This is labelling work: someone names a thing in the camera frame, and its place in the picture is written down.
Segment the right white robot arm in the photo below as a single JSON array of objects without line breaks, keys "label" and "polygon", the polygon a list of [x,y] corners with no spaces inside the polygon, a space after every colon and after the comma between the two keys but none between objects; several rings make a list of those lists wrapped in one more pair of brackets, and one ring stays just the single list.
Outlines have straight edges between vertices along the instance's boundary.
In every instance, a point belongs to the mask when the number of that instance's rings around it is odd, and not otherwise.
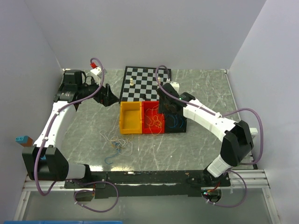
[{"label": "right white robot arm", "polygon": [[227,119],[187,92],[179,95],[170,83],[157,88],[157,94],[162,113],[177,113],[193,120],[221,142],[220,154],[205,168],[204,181],[207,185],[216,185],[225,171],[238,166],[252,150],[254,144],[245,121]]}]

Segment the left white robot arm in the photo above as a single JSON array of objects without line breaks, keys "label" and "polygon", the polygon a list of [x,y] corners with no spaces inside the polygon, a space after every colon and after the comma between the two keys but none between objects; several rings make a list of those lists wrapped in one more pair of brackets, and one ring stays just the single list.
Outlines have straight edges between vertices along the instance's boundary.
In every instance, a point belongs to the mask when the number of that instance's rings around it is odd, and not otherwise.
[{"label": "left white robot arm", "polygon": [[97,67],[90,71],[91,82],[81,70],[66,70],[54,103],[51,115],[41,135],[31,147],[24,147],[22,157],[31,180],[37,176],[42,181],[64,181],[75,179],[83,188],[90,186],[92,175],[86,164],[69,163],[60,152],[60,147],[81,100],[89,95],[105,107],[117,103],[119,99],[112,93],[109,84],[101,86],[105,69]]}]

